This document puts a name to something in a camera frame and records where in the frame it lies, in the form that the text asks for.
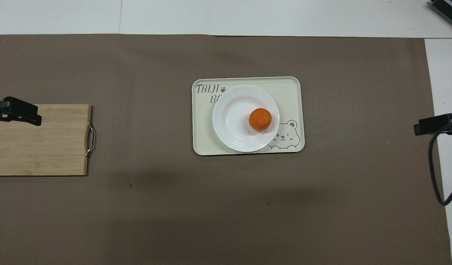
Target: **brown tablecloth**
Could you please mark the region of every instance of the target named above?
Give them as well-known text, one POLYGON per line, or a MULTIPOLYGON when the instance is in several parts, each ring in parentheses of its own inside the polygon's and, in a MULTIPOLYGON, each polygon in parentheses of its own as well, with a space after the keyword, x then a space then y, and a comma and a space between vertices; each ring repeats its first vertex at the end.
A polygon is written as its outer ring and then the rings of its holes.
POLYGON ((0 35, 5 96, 92 104, 98 134, 86 177, 0 177, 0 264, 451 263, 424 40, 0 35), (288 75, 302 151, 194 152, 195 80, 288 75))

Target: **cartoon bear face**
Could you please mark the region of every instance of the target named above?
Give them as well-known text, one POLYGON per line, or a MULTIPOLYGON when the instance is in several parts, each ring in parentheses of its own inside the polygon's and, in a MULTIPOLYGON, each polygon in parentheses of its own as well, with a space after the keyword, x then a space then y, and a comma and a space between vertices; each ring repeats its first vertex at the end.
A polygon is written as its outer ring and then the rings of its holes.
POLYGON ((280 123, 278 132, 268 146, 278 149, 297 149, 301 139, 298 136, 298 125, 295 121, 289 120, 287 123, 280 123))

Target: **cutting board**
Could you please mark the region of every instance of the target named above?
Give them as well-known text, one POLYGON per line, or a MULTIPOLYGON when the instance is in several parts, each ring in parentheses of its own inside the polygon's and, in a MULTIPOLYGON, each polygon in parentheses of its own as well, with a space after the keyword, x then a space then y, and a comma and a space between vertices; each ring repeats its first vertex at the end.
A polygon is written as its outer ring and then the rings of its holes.
POLYGON ((36 106, 41 126, 0 122, 0 176, 86 175, 92 106, 36 106))

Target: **orange ball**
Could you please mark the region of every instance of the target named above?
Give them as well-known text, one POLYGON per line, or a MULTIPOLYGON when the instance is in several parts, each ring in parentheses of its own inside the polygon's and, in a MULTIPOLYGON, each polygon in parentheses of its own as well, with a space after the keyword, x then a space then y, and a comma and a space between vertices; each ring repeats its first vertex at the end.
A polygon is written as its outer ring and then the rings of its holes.
POLYGON ((271 114, 266 109, 259 108, 249 116, 249 124, 256 131, 264 131, 271 124, 271 114))

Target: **white plate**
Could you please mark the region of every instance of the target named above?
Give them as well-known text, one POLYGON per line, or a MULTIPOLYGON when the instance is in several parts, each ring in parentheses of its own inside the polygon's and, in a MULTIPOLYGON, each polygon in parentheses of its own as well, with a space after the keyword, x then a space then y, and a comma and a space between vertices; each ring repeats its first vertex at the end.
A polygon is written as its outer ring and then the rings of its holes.
POLYGON ((270 143, 278 131, 280 113, 273 98, 262 89, 243 85, 225 92, 213 109, 213 127, 219 139, 240 152, 257 151, 270 143), (263 107, 271 114, 271 124, 258 132, 249 125, 252 111, 263 107))

